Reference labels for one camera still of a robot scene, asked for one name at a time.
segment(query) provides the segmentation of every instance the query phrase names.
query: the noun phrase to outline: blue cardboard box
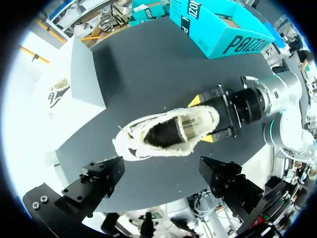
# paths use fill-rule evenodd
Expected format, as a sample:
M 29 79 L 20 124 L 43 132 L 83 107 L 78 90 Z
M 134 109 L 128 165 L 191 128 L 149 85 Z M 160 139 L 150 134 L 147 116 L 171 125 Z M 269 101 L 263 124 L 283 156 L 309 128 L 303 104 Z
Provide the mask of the blue cardboard box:
M 229 0 L 171 0 L 170 19 L 209 59 L 259 53 L 274 41 L 258 19 Z
M 148 8 L 135 12 L 134 8 L 140 5 L 146 5 Z M 158 0 L 133 0 L 132 16 L 135 20 L 146 20 L 159 18 L 165 14 L 163 6 Z
M 139 25 L 143 22 L 147 22 L 147 21 L 151 21 L 153 19 L 145 19 L 145 20 L 133 20 L 133 21 L 129 21 L 130 26 L 136 26 Z

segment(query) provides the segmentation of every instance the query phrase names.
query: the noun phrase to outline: black metal bracket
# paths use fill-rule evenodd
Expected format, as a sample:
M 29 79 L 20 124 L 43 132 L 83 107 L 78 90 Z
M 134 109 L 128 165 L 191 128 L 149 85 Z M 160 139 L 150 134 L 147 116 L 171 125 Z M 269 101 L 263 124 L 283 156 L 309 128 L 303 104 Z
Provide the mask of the black metal bracket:
M 58 237 L 103 236 L 81 221 L 92 213 L 101 200 L 109 198 L 124 174 L 124 160 L 116 157 L 101 163 L 91 162 L 83 167 L 83 174 L 58 195 L 45 183 L 27 192 L 23 197 L 31 217 L 44 224 Z
M 216 198 L 222 198 L 234 215 L 243 220 L 238 234 L 247 229 L 273 222 L 274 214 L 283 206 L 285 183 L 279 183 L 268 194 L 241 174 L 242 167 L 235 162 L 224 163 L 201 157 L 199 172 Z

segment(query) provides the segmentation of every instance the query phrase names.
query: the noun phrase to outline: robotic arm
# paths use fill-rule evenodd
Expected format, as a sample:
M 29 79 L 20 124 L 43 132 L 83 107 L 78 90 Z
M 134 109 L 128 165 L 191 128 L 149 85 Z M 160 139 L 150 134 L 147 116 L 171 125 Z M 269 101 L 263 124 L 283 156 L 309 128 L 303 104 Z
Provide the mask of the robotic arm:
M 299 101 L 302 85 L 290 71 L 274 74 L 265 79 L 242 76 L 244 89 L 224 92 L 222 85 L 211 92 L 199 95 L 199 105 L 216 108 L 220 124 L 210 133 L 213 141 L 236 137 L 241 124 L 259 121 L 262 116 L 275 118 L 265 125 L 263 137 L 266 144 L 281 148 L 289 158 L 313 164 L 317 162 L 317 143 L 311 133 L 302 128 Z M 283 148 L 291 151 L 289 156 Z
M 290 71 L 272 75 L 264 80 L 244 78 L 245 87 L 256 88 L 264 99 L 264 114 L 275 119 L 265 125 L 264 140 L 274 147 L 286 148 L 295 155 L 290 157 L 306 163 L 317 159 L 317 145 L 313 135 L 302 128 L 299 100 L 302 86 Z

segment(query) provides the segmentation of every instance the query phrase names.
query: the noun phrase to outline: round black platform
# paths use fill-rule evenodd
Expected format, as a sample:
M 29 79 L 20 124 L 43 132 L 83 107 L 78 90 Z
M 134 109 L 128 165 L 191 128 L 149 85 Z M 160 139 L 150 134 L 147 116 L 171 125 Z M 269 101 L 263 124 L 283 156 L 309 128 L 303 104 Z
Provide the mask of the round black platform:
M 118 125 L 146 115 L 187 107 L 196 94 L 222 83 L 243 89 L 241 75 L 272 74 L 261 54 L 209 60 L 168 17 L 125 29 L 93 47 L 96 72 L 107 109 L 76 132 L 57 156 L 69 182 L 83 165 L 116 156 Z M 207 186 L 198 171 L 200 156 L 242 165 L 263 146 L 264 120 L 243 125 L 237 138 L 200 142 L 187 157 L 126 162 L 125 174 L 102 212 L 136 210 L 171 202 Z

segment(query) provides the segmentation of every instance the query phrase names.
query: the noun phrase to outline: white shoe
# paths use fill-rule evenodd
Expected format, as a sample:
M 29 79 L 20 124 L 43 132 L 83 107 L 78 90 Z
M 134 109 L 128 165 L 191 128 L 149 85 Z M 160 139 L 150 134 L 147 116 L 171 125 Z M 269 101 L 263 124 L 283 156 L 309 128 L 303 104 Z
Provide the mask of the white shoe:
M 112 142 L 117 154 L 127 161 L 187 156 L 218 123 L 219 113 L 213 107 L 179 108 L 129 123 Z

